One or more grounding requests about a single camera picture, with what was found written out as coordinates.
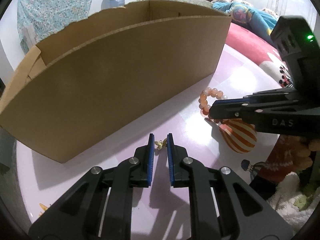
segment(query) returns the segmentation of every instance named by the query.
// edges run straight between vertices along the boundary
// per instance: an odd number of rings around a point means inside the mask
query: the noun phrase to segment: round table
[[[129,123],[66,163],[57,163],[17,143],[17,172],[23,201],[33,223],[93,166],[117,166],[146,145],[149,133],[155,140],[173,134],[175,144],[205,166],[228,166],[250,183],[250,173],[242,170],[243,159],[252,164],[265,161],[278,135],[257,134],[255,148],[245,154],[231,150],[223,141],[217,125],[210,125],[200,114],[199,95],[206,87],[222,90],[228,98],[241,98],[253,92],[280,88],[255,63],[225,45],[217,70],[155,109]],[[211,105],[215,99],[209,98]],[[132,240],[187,239],[190,237],[189,196],[187,188],[172,188],[169,182],[166,149],[155,151],[152,185],[134,188]]]

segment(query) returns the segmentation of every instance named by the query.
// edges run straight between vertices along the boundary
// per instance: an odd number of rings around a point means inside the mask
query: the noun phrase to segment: white fluffy fabric
[[[298,207],[293,205],[302,196],[302,193],[299,191],[299,182],[300,180],[296,173],[292,172],[288,174],[279,183],[276,193],[268,200],[271,207],[292,227],[294,233],[297,233],[307,222],[320,201],[319,187],[308,209],[299,211]]]

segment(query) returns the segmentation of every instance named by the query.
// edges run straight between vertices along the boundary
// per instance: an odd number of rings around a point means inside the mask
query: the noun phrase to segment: beaded bracelet
[[[218,91],[218,89],[214,88],[209,88],[207,87],[205,90],[202,91],[200,98],[199,98],[199,107],[202,109],[202,112],[204,115],[208,115],[209,119],[212,119],[209,116],[209,110],[210,110],[210,105],[208,104],[207,97],[211,96],[213,98],[217,99],[228,99],[226,95],[223,94],[222,91]]]

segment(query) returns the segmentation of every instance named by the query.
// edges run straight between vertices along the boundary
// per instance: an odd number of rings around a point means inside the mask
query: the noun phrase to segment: teal patterned cloth
[[[37,42],[57,33],[71,22],[88,17],[92,0],[18,0],[18,33],[21,47],[28,52],[22,29],[33,25]]]

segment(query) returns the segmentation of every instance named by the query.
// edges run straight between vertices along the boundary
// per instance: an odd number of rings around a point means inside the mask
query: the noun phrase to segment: blue blanket
[[[233,23],[253,32],[275,47],[270,33],[278,20],[272,15],[239,2],[215,2],[212,8],[230,14]]]

